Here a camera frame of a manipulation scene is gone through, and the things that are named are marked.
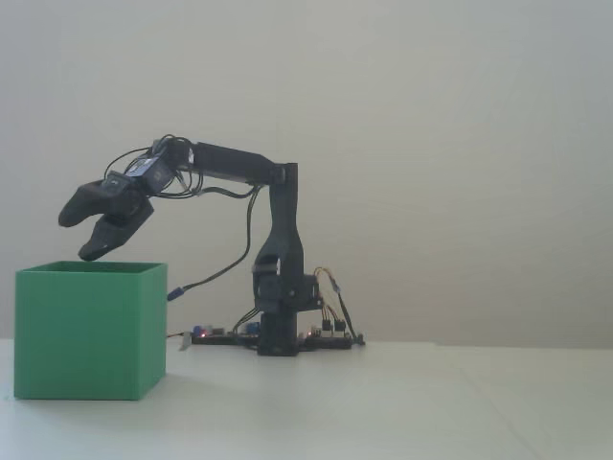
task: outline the white table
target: white table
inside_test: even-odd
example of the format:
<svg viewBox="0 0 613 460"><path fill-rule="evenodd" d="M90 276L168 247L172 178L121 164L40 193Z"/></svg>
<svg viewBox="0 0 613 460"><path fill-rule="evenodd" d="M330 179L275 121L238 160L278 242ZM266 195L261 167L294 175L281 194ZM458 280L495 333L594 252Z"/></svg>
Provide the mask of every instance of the white table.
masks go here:
<svg viewBox="0 0 613 460"><path fill-rule="evenodd" d="M613 458L613 352L178 346L140 402L16 401L0 340L0 459Z"/></svg>

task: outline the green open box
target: green open box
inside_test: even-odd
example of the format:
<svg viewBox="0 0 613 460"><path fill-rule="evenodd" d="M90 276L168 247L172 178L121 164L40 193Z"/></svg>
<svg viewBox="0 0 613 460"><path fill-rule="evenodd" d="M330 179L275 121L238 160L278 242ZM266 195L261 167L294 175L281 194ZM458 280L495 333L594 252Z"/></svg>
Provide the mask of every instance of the green open box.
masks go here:
<svg viewBox="0 0 613 460"><path fill-rule="evenodd" d="M140 400L166 372L165 264L17 272L14 396Z"/></svg>

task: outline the wall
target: wall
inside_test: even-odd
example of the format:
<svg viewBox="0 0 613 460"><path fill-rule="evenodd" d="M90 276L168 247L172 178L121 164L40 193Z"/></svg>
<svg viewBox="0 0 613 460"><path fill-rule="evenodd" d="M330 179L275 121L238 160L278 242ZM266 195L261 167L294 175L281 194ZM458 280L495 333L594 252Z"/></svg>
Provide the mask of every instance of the wall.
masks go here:
<svg viewBox="0 0 613 460"><path fill-rule="evenodd" d="M306 268L370 338L613 346L609 3L83 3L3 6L0 334L14 271L88 238L55 225L77 185L176 132L300 162ZM155 208L110 259L168 261L176 286L242 249L240 203ZM170 329L232 324L248 268Z"/></svg>

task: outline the black robotic arm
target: black robotic arm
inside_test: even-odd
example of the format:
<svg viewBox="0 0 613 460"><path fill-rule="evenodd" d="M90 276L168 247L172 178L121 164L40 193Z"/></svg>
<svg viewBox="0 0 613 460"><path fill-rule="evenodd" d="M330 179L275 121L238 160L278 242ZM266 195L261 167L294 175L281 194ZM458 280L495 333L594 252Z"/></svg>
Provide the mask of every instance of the black robotic arm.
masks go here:
<svg viewBox="0 0 613 460"><path fill-rule="evenodd" d="M140 228L153 213L151 197L193 196L187 192L174 196L165 193L173 180L183 180L182 172L244 182L254 187L252 192L269 186L272 227L253 265L254 311L262 313L258 353L296 355L297 313L321 309L317 279L304 273L303 247L296 226L297 164L278 164L256 153L165 136L134 160L125 173L111 172L103 180L80 186L62 209L59 224L71 227L102 214L91 239L79 252L85 261L95 261L125 244ZM200 180L198 194L214 191L201 185ZM197 285L176 289L169 300Z"/></svg>

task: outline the electrical wire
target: electrical wire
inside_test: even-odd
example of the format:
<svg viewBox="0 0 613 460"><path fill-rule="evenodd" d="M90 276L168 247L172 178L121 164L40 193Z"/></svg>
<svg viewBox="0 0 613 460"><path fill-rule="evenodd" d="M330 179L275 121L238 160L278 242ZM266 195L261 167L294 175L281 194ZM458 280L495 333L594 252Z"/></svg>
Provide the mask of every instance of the electrical wire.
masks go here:
<svg viewBox="0 0 613 460"><path fill-rule="evenodd" d="M249 321L250 319L254 318L255 316L258 315L258 313L260 313L260 311L258 309L251 309L250 311L248 311L247 313L245 313L242 318L237 321L237 324L234 325L234 327L232 328L232 334L234 335L238 335L238 328L243 325L244 323L246 323L247 321Z"/></svg>
<svg viewBox="0 0 613 460"><path fill-rule="evenodd" d="M144 151L144 150L149 150L150 147L141 147L140 149L134 149L131 151L127 151L126 153L123 153L121 155L119 155L117 158L115 158L113 161L111 161L107 166L106 169L104 170L104 176L103 178L106 178L106 176L108 175L108 170L111 169L111 166L113 166L115 163L117 163L119 160L121 160L122 158L132 154L132 153L136 153L137 151Z"/></svg>
<svg viewBox="0 0 613 460"><path fill-rule="evenodd" d="M218 271L217 273L214 273L208 278L205 278L204 280L198 281L196 283L191 283L189 285L183 286L182 289L184 292L186 290L197 288L198 286L206 285L207 283L210 283L213 280L216 280L221 275L227 273L232 268L240 264L247 257L247 255L249 254L249 250L251 249L251 215L253 213L253 207L254 207L254 204L256 203L256 199L258 198L258 194L260 193L260 190L261 190L261 186L257 186L256 190L251 195L251 199L249 199L249 204L247 205L247 246L245 247L245 250L242 253L242 255L238 259L236 259L234 262L222 268L220 271Z"/></svg>
<svg viewBox="0 0 613 460"><path fill-rule="evenodd" d="M334 289L334 292L336 292L336 295L338 297L338 303L340 304L341 311L343 312L343 315L345 316L345 321L347 322L347 327L349 328L353 341L355 343L359 343L363 345L364 337L362 336L362 334L360 335L356 334L355 330L353 329L352 319L349 316L349 312L347 311L347 306L345 305L345 302L343 301L343 296L341 295L341 288L338 286L338 283L336 283L336 279L334 278L334 275L332 275L331 270L323 266L318 266L317 268L315 268L315 271L313 272L313 274L316 277L319 277L319 275L322 272L328 275L329 281L332 284L332 288Z"/></svg>

